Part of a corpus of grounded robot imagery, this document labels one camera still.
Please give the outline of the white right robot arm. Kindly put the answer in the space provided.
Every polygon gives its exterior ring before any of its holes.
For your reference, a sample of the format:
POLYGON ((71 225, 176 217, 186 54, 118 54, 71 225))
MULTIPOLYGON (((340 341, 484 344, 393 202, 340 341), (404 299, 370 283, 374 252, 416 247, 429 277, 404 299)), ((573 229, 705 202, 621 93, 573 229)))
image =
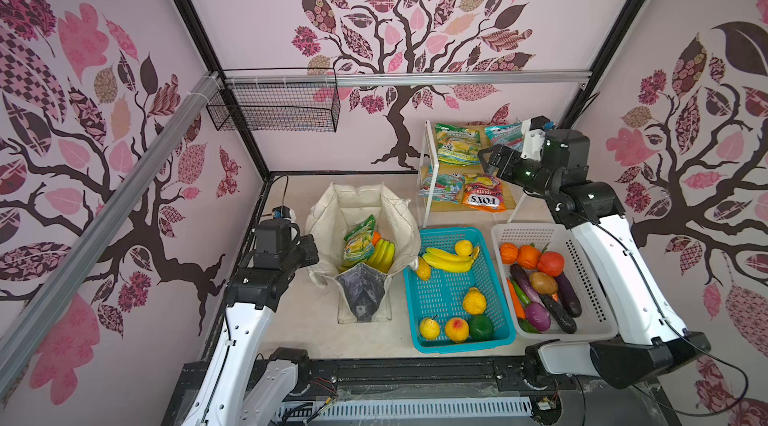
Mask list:
POLYGON ((673 372, 710 352, 668 304, 634 243, 613 188, 588 179, 590 141, 573 129, 544 132, 537 157, 504 145, 480 150, 484 172, 543 199, 586 254, 611 307, 612 339, 543 343, 534 363, 552 375, 599 377, 623 389, 673 372))

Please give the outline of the beige canvas tote bag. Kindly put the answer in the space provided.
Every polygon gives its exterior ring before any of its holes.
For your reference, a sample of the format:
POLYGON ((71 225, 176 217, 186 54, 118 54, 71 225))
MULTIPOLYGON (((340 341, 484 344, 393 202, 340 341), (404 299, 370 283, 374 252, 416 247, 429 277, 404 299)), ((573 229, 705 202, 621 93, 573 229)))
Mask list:
POLYGON ((410 201, 383 184, 332 184, 311 208, 306 230, 319 253, 310 280, 339 294, 337 321, 389 321, 391 283, 416 264, 421 248, 410 201))

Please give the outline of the brown potato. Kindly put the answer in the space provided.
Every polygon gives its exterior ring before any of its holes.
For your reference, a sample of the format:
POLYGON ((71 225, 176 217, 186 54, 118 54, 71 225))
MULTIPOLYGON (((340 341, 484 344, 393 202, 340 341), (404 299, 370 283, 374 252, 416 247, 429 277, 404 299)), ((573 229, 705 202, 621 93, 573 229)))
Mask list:
POLYGON ((551 295, 556 294, 559 290, 555 278, 540 271, 531 273, 529 275, 529 282, 532 288, 539 294, 551 295))

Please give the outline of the yellow-green candy bag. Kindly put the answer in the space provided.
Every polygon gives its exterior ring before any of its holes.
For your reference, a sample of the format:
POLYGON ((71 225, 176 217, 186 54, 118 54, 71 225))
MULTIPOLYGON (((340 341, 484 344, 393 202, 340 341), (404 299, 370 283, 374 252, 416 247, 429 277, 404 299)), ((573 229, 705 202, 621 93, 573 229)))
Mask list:
POLYGON ((480 132, 467 127, 438 123, 435 126, 438 161, 456 166, 472 166, 480 162, 480 132))
POLYGON ((373 215, 370 215, 344 237, 345 247, 341 270, 355 266, 373 253, 372 238, 374 232, 376 232, 376 219, 373 215))

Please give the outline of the teal candy bag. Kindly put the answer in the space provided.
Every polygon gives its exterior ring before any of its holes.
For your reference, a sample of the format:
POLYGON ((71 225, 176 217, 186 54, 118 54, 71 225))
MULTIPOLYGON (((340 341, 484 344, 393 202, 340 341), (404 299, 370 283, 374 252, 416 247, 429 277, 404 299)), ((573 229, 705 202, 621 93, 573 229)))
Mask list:
POLYGON ((491 145, 503 145, 516 151, 523 149, 524 135, 521 122, 490 125, 486 126, 484 131, 491 145))

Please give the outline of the dark purple eggplant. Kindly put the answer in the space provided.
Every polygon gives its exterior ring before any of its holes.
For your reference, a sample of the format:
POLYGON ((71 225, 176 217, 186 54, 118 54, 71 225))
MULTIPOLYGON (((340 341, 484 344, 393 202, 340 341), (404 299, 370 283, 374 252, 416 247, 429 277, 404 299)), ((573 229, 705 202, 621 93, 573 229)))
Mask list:
POLYGON ((532 287, 529 276, 525 270, 518 264, 511 265, 509 269, 511 278, 517 283, 529 300, 533 303, 542 304, 541 298, 532 287))

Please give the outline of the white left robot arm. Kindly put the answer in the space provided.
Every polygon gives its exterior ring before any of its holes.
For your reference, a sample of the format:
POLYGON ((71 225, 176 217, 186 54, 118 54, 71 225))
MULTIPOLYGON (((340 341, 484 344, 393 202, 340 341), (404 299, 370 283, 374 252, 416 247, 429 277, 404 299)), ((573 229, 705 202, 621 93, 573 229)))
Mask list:
POLYGON ((247 388, 283 293, 297 270, 319 261, 314 238, 290 218, 272 218, 253 228, 253 239, 227 286, 222 330, 185 425, 267 425, 299 384, 296 359, 270 359, 247 388))

